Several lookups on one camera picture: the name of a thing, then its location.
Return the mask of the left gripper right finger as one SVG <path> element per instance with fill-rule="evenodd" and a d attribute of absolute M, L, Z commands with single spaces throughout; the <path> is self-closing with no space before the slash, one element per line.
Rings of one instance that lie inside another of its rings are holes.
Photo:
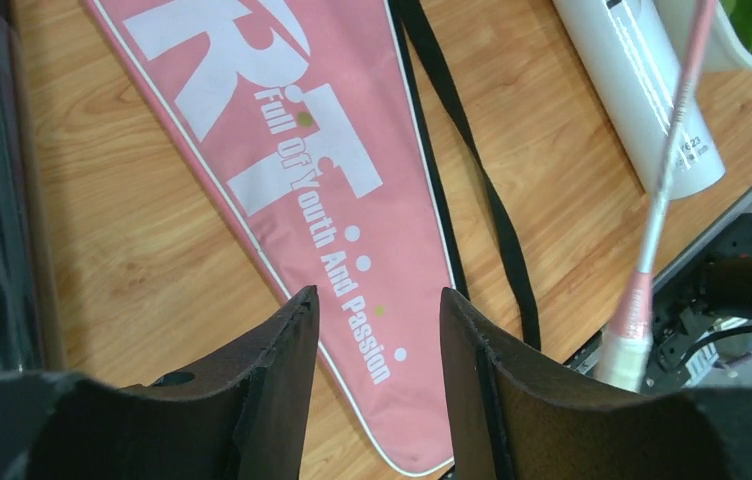
<path fill-rule="evenodd" d="M 442 291 L 459 479 L 752 479 L 752 389 L 644 396 L 579 374 Z"/>

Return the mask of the pink racket cover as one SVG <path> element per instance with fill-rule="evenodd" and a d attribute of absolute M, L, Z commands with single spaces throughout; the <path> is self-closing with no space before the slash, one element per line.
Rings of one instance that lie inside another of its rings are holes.
<path fill-rule="evenodd" d="M 91 1 L 268 284 L 320 297 L 319 349 L 375 451 L 453 460 L 439 340 L 455 283 L 434 160 L 386 1 Z"/>

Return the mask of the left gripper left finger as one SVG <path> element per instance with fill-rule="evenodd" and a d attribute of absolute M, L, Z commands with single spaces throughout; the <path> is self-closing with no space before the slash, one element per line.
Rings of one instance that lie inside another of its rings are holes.
<path fill-rule="evenodd" d="M 0 372 L 0 479 L 295 479 L 318 336 L 307 286 L 148 386 Z"/>

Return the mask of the pink racket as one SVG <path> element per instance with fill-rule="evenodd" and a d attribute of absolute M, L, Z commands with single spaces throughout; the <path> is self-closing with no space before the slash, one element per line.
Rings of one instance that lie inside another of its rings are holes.
<path fill-rule="evenodd" d="M 635 393 L 641 388 L 652 348 L 653 267 L 670 203 L 677 158 L 684 151 L 686 116 L 694 103 L 711 24 L 719 4 L 718 1 L 699 1 L 692 15 L 686 57 L 680 67 L 668 117 L 638 259 L 602 335 L 596 379 Z"/>

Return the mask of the white shuttlecock tube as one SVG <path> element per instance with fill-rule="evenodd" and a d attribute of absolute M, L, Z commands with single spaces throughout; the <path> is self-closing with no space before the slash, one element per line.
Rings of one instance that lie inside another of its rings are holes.
<path fill-rule="evenodd" d="M 680 62 L 650 0 L 554 4 L 641 185 L 655 190 Z"/>

